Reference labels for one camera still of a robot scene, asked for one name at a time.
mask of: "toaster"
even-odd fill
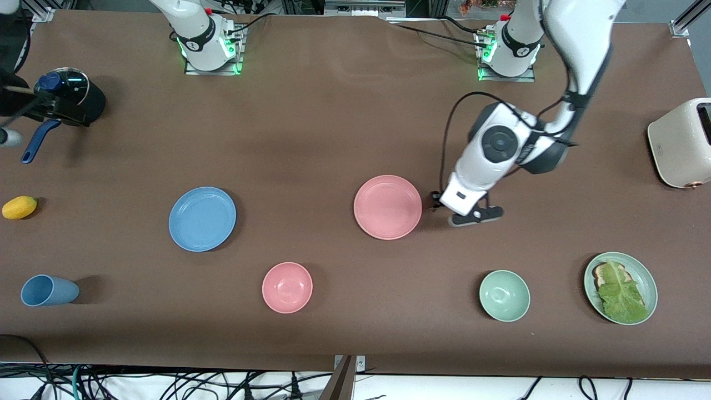
[[[652,158],[669,186],[695,188],[711,181],[711,98],[690,100],[647,128]]]

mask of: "pink plate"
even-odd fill
[[[309,272],[297,263],[272,267],[262,282],[264,302],[276,312],[291,314],[309,302],[313,282]]]
[[[391,241],[415,229],[422,216],[422,200],[406,179],[380,175],[360,187],[353,202],[353,213],[368,235]]]

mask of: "toaster slot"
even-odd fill
[[[701,126],[704,128],[706,141],[711,144],[711,102],[703,102],[697,105],[696,110],[699,112],[699,120],[701,120]]]

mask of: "green bowl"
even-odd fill
[[[498,270],[481,281],[479,301],[484,311],[495,320],[513,322],[526,314],[531,295],[520,276],[511,271]]]
[[[597,294],[597,287],[595,287],[595,276],[592,271],[600,264],[606,263],[607,261],[614,261],[624,265],[625,270],[629,275],[637,282],[637,289],[639,294],[642,295],[642,300],[644,300],[644,305],[647,307],[647,317],[642,321],[635,322],[633,324],[628,324],[624,322],[618,322],[611,319],[603,312],[602,299],[600,295]],[[649,319],[657,309],[657,285],[654,283],[654,278],[649,270],[642,265],[636,258],[628,256],[624,253],[616,253],[614,251],[609,253],[602,253],[597,257],[593,258],[585,269],[585,277],[583,278],[583,286],[585,288],[585,295],[587,299],[590,300],[590,304],[606,319],[620,325],[637,325]]]

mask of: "lemon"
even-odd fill
[[[2,206],[2,216],[7,219],[22,219],[37,208],[37,200],[30,196],[16,197]]]

